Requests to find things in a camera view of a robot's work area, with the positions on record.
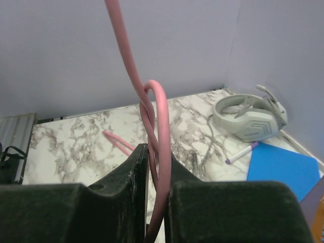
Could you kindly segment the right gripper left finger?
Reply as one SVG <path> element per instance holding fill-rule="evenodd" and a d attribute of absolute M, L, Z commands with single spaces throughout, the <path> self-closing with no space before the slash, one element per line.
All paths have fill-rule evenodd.
<path fill-rule="evenodd" d="M 83 184 L 1 187 L 1 242 L 143 242 L 148 149 Z"/>

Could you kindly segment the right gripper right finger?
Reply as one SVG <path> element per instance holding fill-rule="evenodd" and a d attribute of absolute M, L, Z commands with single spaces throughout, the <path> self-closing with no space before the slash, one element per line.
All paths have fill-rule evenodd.
<path fill-rule="evenodd" d="M 313 242 L 284 183 L 203 182 L 175 158 L 171 182 L 166 242 Z"/>

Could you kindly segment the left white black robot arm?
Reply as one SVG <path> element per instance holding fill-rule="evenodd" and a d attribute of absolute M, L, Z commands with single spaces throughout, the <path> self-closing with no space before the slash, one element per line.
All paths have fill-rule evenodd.
<path fill-rule="evenodd" d="M 27 154 L 15 146 L 8 146 L 2 151 L 1 144 L 1 185 L 21 184 L 21 172 L 18 178 L 20 161 L 26 162 Z"/>

